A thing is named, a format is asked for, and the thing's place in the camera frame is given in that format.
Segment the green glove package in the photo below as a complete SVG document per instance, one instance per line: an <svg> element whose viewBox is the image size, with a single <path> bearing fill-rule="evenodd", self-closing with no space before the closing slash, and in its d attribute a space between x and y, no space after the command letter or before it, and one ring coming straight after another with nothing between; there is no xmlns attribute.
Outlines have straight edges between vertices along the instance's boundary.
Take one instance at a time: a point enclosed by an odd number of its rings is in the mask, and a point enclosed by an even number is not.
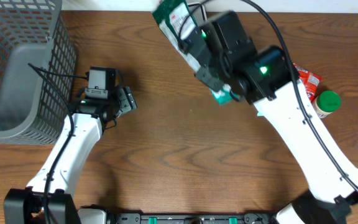
<svg viewBox="0 0 358 224"><path fill-rule="evenodd" d="M199 6L200 3L196 2L191 3L190 5L191 9L193 9L196 6ZM187 64L194 70L194 72L197 72L201 68L200 63L196 61L194 56L192 56L191 54L183 53L180 50L177 39L178 33L180 31L180 26L183 24L183 21L186 19L186 16L189 16L190 11L191 10L189 8L189 5L186 3L185 0L164 0L159 2L158 6L152 12L152 15L159 29L171 42L176 51L185 59ZM190 16L190 18L185 22L183 33L189 33L196 27L196 25L196 20L193 18L193 16ZM223 85L223 87L219 91L214 91L211 88L209 90L213 94L215 100L220 105L224 105L233 100L229 95L229 90L231 90L231 88L227 84Z"/></svg>

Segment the orange snack bag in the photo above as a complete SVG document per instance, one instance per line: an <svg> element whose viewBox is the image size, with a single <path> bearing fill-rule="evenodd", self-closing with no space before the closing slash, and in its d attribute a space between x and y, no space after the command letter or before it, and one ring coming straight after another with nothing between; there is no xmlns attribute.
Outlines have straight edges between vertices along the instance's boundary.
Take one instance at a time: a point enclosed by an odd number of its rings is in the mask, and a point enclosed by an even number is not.
<svg viewBox="0 0 358 224"><path fill-rule="evenodd" d="M300 67L295 63L293 65L297 69L299 73L299 78L302 80L305 86L308 98L310 99L310 101L313 101L316 97L317 87L323 78L309 70Z"/></svg>

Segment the green lid spice jar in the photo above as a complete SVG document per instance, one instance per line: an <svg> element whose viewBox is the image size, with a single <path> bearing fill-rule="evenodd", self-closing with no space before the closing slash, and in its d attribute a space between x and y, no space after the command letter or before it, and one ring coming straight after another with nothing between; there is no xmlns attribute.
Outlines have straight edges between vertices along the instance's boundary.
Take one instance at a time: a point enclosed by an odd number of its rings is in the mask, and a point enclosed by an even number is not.
<svg viewBox="0 0 358 224"><path fill-rule="evenodd" d="M317 96L312 102L319 118L325 118L339 109L341 97L334 91L327 90Z"/></svg>

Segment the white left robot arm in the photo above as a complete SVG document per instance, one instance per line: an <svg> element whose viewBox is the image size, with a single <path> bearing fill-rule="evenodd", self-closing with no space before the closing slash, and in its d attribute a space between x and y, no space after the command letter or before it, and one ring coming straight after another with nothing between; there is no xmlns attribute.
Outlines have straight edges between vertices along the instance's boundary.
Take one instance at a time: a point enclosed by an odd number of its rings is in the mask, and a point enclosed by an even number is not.
<svg viewBox="0 0 358 224"><path fill-rule="evenodd" d="M107 209L77 209L73 197L85 162L101 139L107 124L137 108L128 86L113 90L103 99L76 98L69 107L62 132L37 175L24 189L10 189L4 199L6 223L114 223Z"/></svg>

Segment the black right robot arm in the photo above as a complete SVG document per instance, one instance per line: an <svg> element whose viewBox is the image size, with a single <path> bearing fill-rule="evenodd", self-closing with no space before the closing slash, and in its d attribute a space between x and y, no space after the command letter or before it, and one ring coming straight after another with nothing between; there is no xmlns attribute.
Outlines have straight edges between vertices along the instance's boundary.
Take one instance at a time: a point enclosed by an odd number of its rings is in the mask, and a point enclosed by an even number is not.
<svg viewBox="0 0 358 224"><path fill-rule="evenodd" d="M234 56L202 47L196 77L246 100L270 122L299 164L308 190L270 217L271 223L345 223L358 203L358 168L344 155L312 107L297 71L278 47Z"/></svg>

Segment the white barcode scanner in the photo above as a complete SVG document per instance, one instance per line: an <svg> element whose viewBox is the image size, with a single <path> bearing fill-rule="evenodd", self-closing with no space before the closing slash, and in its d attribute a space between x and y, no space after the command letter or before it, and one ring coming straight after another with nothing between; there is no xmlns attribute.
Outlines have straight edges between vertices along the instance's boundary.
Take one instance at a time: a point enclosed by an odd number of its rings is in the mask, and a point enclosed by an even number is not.
<svg viewBox="0 0 358 224"><path fill-rule="evenodd" d="M206 9L200 4L200 2L189 2L188 3L189 11L192 11L196 8L196 11L193 14L195 21L198 25L204 23L207 20Z"/></svg>

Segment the grey plastic mesh basket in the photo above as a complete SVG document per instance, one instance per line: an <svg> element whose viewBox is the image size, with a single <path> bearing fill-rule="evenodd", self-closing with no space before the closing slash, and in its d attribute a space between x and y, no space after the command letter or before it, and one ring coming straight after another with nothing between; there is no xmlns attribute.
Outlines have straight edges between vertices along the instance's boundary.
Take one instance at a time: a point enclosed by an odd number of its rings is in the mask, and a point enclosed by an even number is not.
<svg viewBox="0 0 358 224"><path fill-rule="evenodd" d="M60 135L77 60L61 10L61 0L0 0L0 143Z"/></svg>

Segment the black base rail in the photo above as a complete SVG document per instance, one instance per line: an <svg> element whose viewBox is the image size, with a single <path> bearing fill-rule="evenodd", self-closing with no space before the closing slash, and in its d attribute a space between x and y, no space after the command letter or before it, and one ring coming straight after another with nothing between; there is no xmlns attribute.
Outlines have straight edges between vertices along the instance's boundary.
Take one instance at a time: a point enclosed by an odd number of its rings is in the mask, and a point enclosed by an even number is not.
<svg viewBox="0 0 358 224"><path fill-rule="evenodd" d="M92 214L89 211L79 212L82 223L102 224L274 224L277 221L272 215L246 213L232 215L158 215L139 213L104 213Z"/></svg>

